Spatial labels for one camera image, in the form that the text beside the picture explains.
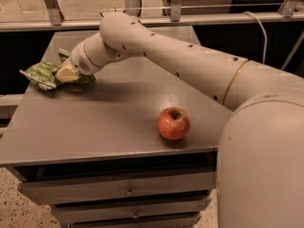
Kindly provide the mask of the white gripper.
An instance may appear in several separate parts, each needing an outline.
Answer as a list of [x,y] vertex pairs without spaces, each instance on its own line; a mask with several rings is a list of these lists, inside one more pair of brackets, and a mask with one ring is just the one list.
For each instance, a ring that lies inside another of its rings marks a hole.
[[[101,69],[99,66],[94,65],[87,57],[84,42],[78,44],[71,51],[70,62],[83,75],[92,75]],[[61,83],[78,80],[79,74],[73,65],[62,65],[55,73],[55,78]]]

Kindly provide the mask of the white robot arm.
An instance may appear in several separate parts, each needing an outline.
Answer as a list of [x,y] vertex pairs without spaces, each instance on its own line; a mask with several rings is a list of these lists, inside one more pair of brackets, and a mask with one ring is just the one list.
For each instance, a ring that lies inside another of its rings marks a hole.
[[218,148],[218,228],[304,228],[302,78],[157,34],[123,12],[104,14],[56,78],[65,83],[144,56],[232,110]]

